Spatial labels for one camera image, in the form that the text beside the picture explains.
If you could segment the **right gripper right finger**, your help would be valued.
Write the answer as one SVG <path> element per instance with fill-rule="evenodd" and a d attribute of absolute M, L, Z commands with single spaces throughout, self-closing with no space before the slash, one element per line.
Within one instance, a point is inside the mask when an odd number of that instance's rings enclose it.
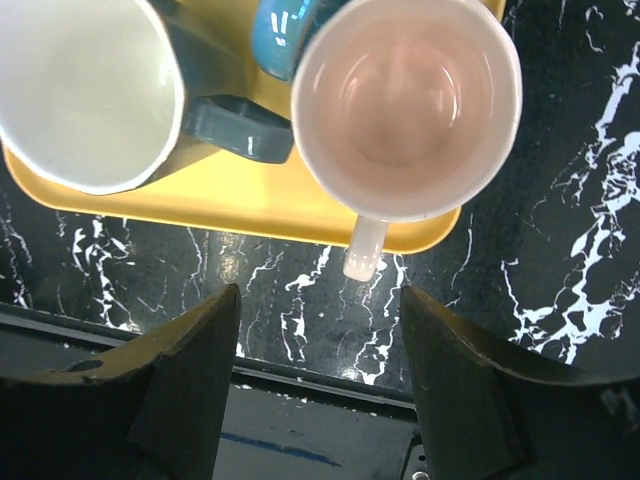
<path fill-rule="evenodd" d="M 414 286 L 400 326 L 433 479 L 635 479 L 639 380 L 551 360 Z"/>

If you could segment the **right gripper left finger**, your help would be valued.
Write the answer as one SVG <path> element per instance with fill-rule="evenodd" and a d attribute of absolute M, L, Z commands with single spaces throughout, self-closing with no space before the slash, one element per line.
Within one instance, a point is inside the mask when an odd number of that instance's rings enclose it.
<path fill-rule="evenodd" d="M 239 333 L 235 284 L 121 346 L 1 380 L 5 479 L 209 479 Z"/>

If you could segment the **orange interior blue mug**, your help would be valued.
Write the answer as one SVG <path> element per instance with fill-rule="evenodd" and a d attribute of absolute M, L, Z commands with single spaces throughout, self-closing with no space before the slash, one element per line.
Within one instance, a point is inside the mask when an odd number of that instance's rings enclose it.
<path fill-rule="evenodd" d="M 337 8 L 334 1 L 260 1 L 251 34 L 258 66 L 277 80 L 290 83 L 306 44 Z"/>

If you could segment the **pink mug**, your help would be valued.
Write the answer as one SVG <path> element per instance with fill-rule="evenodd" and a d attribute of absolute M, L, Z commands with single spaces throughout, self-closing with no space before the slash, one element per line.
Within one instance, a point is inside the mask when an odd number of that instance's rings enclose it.
<path fill-rule="evenodd" d="M 513 147 L 516 47 L 479 1 L 351 1 L 308 44 L 293 133 L 315 180 L 355 212 L 344 274 L 366 282 L 388 227 L 476 196 Z"/>

